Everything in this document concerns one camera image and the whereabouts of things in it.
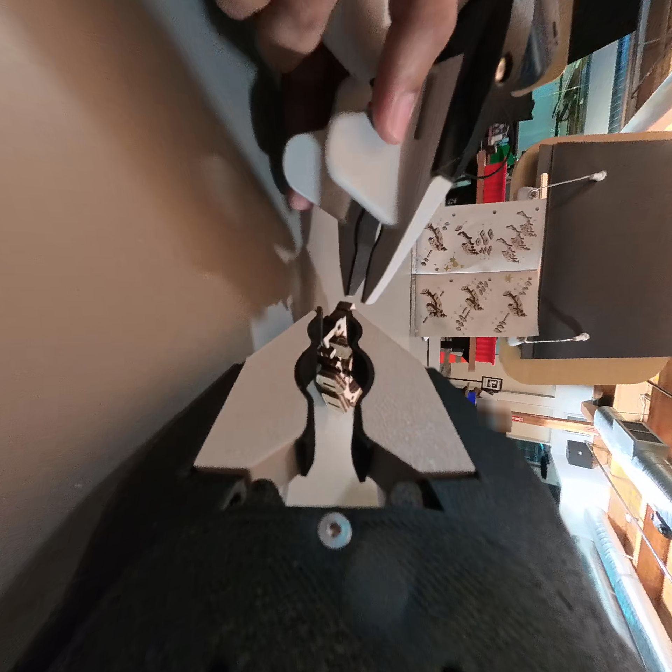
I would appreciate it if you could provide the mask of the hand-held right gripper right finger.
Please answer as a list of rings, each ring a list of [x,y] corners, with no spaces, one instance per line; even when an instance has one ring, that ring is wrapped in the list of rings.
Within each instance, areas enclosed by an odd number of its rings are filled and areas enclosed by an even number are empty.
[[[429,371],[357,310],[347,314],[354,378],[351,459],[360,482],[385,494],[398,483],[472,478],[476,467]]]

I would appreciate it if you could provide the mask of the layered wooden puzzle model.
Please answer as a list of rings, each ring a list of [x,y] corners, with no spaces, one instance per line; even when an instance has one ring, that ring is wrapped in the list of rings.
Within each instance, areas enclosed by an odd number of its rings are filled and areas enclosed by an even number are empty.
[[[353,307],[342,301],[325,318],[316,351],[316,388],[324,403],[342,414],[354,408],[362,395],[354,377],[354,351],[349,342],[348,318]]]

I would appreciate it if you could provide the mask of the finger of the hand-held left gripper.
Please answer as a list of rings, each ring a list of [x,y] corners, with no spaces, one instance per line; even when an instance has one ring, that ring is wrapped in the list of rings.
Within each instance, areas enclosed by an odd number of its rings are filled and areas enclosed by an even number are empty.
[[[380,228],[380,222],[357,202],[349,204],[339,222],[339,261],[346,296],[356,295],[365,282]]]
[[[423,159],[402,160],[397,193],[397,222],[383,226],[368,264],[362,301],[374,304],[407,258],[423,229],[454,183]]]

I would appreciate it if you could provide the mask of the wood-backed black display board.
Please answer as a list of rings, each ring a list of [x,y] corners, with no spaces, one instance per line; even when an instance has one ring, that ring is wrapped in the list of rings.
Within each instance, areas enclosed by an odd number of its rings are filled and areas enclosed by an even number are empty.
[[[639,384],[671,360],[671,131],[545,139],[511,195],[547,171],[539,331],[501,343],[525,384]]]

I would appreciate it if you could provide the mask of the puzzle instruction booklet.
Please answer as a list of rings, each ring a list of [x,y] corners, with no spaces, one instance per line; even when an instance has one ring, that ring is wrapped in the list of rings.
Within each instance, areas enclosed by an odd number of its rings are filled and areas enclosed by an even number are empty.
[[[535,337],[546,199],[441,205],[416,244],[415,334]]]

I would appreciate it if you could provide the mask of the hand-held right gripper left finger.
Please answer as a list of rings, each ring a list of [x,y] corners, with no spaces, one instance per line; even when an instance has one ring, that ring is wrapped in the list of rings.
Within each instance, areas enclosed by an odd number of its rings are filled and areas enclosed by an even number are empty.
[[[317,307],[242,365],[194,467],[201,473],[290,483],[315,459],[315,401],[322,308]]]

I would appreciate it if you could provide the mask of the grey desk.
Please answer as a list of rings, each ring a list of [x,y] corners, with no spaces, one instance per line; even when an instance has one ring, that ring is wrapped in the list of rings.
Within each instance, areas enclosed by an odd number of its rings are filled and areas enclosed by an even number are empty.
[[[1,2],[1,670],[52,657],[143,462],[233,364],[343,298],[284,204],[282,96],[215,1]]]

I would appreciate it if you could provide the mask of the person's left hand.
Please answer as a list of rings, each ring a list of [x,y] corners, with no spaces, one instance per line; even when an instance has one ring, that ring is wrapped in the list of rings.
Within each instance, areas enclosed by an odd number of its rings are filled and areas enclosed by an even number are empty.
[[[284,127],[292,137],[324,128],[344,68],[322,38],[336,1],[217,1],[254,29],[257,51],[281,75]],[[457,1],[391,1],[391,25],[374,77],[371,112],[385,142],[405,138],[416,100],[458,18]]]

